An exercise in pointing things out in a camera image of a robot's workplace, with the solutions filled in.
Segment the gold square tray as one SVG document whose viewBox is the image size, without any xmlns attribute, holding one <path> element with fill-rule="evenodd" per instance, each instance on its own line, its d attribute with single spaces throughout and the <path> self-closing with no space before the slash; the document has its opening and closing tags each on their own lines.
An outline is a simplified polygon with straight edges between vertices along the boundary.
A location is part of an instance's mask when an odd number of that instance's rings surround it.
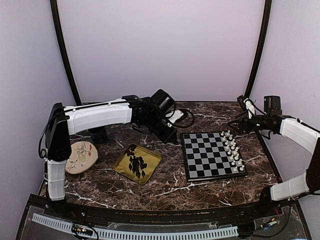
<svg viewBox="0 0 320 240">
<path fill-rule="evenodd" d="M 113 165 L 113 170 L 145 185 L 162 160 L 162 156 L 136 144 L 129 145 Z"/>
</svg>

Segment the black silver chess board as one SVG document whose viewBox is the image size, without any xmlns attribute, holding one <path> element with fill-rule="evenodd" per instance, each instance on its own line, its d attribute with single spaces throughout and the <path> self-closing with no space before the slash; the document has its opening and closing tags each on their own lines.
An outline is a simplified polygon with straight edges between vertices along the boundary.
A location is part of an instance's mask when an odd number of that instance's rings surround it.
<svg viewBox="0 0 320 240">
<path fill-rule="evenodd" d="M 225 168 L 228 160 L 226 154 L 222 153 L 220 132 L 181 133 L 180 140 L 188 182 L 222 180 L 248 175 L 246 166 L 242 173 L 232 173 L 230 168 Z"/>
</svg>

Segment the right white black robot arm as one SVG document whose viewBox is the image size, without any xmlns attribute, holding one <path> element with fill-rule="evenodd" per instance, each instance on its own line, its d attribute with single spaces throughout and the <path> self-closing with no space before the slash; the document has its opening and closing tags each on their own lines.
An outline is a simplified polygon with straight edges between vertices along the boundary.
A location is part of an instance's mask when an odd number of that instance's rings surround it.
<svg viewBox="0 0 320 240">
<path fill-rule="evenodd" d="M 263 110 L 240 95 L 237 98 L 242 113 L 227 125 L 239 134 L 255 131 L 268 132 L 266 138 L 276 136 L 269 144 L 280 173 L 285 177 L 277 184 L 266 186 L 255 205 L 255 213 L 266 217 L 282 202 L 298 200 L 320 193 L 320 131 L 300 118 L 283 114 L 281 98 L 267 95 L 263 98 Z"/>
</svg>

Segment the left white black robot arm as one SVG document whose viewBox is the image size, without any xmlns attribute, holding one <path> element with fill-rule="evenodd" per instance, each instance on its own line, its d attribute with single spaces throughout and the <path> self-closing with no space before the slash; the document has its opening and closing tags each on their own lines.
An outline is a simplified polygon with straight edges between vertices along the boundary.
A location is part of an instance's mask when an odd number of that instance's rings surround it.
<svg viewBox="0 0 320 240">
<path fill-rule="evenodd" d="M 175 100 L 164 90 L 152 96 L 125 95 L 111 101 L 64 106 L 55 103 L 38 142 L 38 155 L 45 161 L 46 195 L 51 210 L 60 218 L 71 213 L 65 203 L 65 168 L 72 153 L 71 136 L 86 132 L 96 145 L 108 141 L 107 126 L 134 124 L 145 127 L 162 143 L 177 141 L 177 126 L 183 116 Z"/>
</svg>

